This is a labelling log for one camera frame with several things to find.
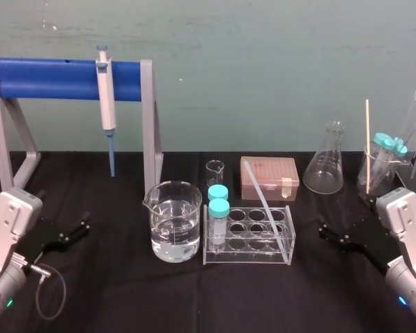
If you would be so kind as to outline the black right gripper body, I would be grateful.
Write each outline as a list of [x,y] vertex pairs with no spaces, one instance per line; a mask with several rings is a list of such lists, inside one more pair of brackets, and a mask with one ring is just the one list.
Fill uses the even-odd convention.
[[346,247],[364,255],[381,273],[386,274],[390,262],[401,256],[399,246],[376,217],[355,222],[346,231]]

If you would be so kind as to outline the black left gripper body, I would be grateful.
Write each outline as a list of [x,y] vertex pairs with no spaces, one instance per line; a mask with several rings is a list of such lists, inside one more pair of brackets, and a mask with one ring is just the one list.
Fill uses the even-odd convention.
[[27,264],[34,264],[45,250],[63,247],[68,238],[69,234],[54,222],[39,218],[19,240],[19,254]]

